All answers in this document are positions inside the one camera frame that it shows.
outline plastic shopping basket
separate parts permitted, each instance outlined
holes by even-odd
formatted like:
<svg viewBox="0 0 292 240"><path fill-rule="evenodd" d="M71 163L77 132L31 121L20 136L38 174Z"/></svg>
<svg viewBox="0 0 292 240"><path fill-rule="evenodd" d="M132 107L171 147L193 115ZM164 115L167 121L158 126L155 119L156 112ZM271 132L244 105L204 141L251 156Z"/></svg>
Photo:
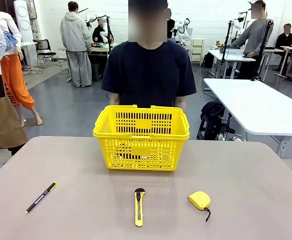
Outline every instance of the plastic shopping basket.
<svg viewBox="0 0 292 240"><path fill-rule="evenodd" d="M93 135L109 169L174 171L190 134L180 108L111 105L100 113Z"/></svg>

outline navy t-shirt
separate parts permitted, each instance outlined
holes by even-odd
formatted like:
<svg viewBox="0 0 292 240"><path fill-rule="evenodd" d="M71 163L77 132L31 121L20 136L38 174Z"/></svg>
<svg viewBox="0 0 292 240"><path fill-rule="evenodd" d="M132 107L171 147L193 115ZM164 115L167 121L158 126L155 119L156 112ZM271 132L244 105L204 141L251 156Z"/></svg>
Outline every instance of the navy t-shirt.
<svg viewBox="0 0 292 240"><path fill-rule="evenodd" d="M168 40L149 50L136 42L116 46L108 59L102 89L119 94L121 105L172 107L175 97L196 93L186 50Z"/></svg>

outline yellow tape measure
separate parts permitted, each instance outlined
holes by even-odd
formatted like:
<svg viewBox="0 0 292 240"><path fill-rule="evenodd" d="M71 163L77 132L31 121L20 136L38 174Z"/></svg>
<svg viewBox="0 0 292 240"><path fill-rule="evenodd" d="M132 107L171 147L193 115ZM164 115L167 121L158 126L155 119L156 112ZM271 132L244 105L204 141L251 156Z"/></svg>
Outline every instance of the yellow tape measure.
<svg viewBox="0 0 292 240"><path fill-rule="evenodd" d="M135 190L135 225L142 227L143 217L142 214L142 197L145 195L145 189L138 188Z"/></svg>
<svg viewBox="0 0 292 240"><path fill-rule="evenodd" d="M194 194L191 194L189 197L188 197L188 200L193 204L195 205L198 209L200 210L206 210L209 215L206 219L206 222L208 221L209 217L210 217L210 210L208 209L208 207L210 206L210 197L208 194L206 194L205 192L203 191L197 191L195 192Z"/></svg>

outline hand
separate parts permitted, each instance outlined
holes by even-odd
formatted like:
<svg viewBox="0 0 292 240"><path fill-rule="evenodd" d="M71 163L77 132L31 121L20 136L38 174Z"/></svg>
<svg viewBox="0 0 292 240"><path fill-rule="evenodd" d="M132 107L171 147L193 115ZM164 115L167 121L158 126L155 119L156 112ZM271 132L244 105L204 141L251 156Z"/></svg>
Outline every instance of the hand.
<svg viewBox="0 0 292 240"><path fill-rule="evenodd" d="M253 52L249 53L246 58L253 58L255 56L255 54Z"/></svg>
<svg viewBox="0 0 292 240"><path fill-rule="evenodd" d="M15 47L15 49L16 49L16 52L17 52L17 54L19 56L19 59L22 61L24 59L24 55L22 54L21 49L19 47L17 47L17 46Z"/></svg>

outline white brick wall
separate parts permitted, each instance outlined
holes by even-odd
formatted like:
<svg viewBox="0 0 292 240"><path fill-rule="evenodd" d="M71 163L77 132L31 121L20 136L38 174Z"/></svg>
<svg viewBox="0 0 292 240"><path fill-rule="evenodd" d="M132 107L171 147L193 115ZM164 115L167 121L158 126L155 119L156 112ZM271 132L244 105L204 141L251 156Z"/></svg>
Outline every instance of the white brick wall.
<svg viewBox="0 0 292 240"><path fill-rule="evenodd" d="M34 0L38 15L39 27L43 38L48 39L52 49L61 57L64 52L57 49L62 47L59 34L60 21L67 12L68 0ZM107 0L105 2L78 0L79 10L89 8L92 15L110 16L111 31L115 42L128 40L128 0ZM248 0L168 0L172 10L172 19L183 20L189 18L189 28L193 28L193 38L205 39L205 51L215 41L224 41L227 34L228 21L238 16L238 12L244 12L250 8ZM275 22L273 34L269 40L269 46L274 46L278 33L281 33L284 19L292 24L292 0L266 0L268 16ZM86 16L87 11L80 13ZM97 26L93 23L92 31Z"/></svg>

